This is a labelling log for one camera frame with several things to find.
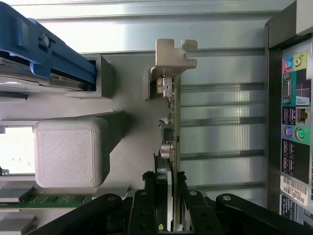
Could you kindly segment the green RAM stick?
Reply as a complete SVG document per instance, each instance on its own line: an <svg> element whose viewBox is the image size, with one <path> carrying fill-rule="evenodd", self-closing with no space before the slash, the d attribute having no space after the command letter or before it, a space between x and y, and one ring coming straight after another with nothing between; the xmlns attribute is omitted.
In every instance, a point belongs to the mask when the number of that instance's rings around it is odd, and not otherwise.
<svg viewBox="0 0 313 235"><path fill-rule="evenodd" d="M0 210L71 209L91 200L91 194L31 194L20 202L0 203Z"/></svg>

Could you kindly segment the black open PC case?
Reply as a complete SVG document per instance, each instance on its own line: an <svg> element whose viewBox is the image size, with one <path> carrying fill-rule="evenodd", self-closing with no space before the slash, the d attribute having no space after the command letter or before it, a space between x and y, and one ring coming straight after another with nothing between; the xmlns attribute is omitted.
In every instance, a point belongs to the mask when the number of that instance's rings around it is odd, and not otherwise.
<svg viewBox="0 0 313 235"><path fill-rule="evenodd" d="M281 235L313 235L313 0L265 24L266 206Z"/></svg>

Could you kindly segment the silver hard disk drive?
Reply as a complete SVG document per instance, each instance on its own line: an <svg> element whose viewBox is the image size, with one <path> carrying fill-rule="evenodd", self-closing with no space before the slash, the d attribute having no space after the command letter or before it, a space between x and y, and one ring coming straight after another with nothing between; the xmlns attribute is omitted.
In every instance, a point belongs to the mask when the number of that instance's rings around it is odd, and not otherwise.
<svg viewBox="0 0 313 235"><path fill-rule="evenodd" d="M87 91L89 85L52 73L34 75L29 66L0 57L0 102L27 101L30 93ZM34 174L32 124L0 124L0 175Z"/></svg>

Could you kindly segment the blue disk caddy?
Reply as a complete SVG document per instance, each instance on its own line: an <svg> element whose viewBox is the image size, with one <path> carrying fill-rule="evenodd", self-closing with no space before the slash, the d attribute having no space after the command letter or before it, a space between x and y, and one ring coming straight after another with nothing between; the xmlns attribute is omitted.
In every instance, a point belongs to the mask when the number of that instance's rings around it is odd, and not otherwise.
<svg viewBox="0 0 313 235"><path fill-rule="evenodd" d="M96 88L94 63L66 45L36 20L26 18L0 1L0 57L29 66L34 75L52 73Z"/></svg>

